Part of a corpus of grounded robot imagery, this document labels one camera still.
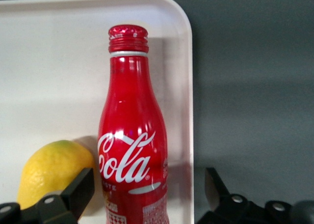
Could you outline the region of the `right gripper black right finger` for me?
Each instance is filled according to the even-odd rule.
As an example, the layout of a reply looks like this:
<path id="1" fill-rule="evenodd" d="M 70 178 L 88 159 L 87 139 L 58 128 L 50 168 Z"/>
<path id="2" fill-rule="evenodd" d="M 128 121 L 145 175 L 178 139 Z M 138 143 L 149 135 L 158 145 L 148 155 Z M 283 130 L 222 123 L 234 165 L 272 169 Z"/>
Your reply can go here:
<path id="1" fill-rule="evenodd" d="M 303 200 L 291 205 L 270 200 L 263 207 L 240 194 L 228 191 L 215 168 L 206 168 L 205 195 L 209 203 L 199 224 L 312 224 L 314 202 Z"/>

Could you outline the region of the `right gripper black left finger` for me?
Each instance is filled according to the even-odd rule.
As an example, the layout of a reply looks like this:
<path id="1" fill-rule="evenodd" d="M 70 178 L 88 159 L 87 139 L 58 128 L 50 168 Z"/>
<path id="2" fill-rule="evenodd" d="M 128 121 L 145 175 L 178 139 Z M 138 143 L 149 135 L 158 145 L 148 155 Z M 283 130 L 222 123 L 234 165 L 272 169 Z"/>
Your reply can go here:
<path id="1" fill-rule="evenodd" d="M 21 209 L 16 202 L 0 205 L 2 224 L 77 224 L 95 192 L 94 171 L 84 168 L 59 194 L 46 194 Z"/>

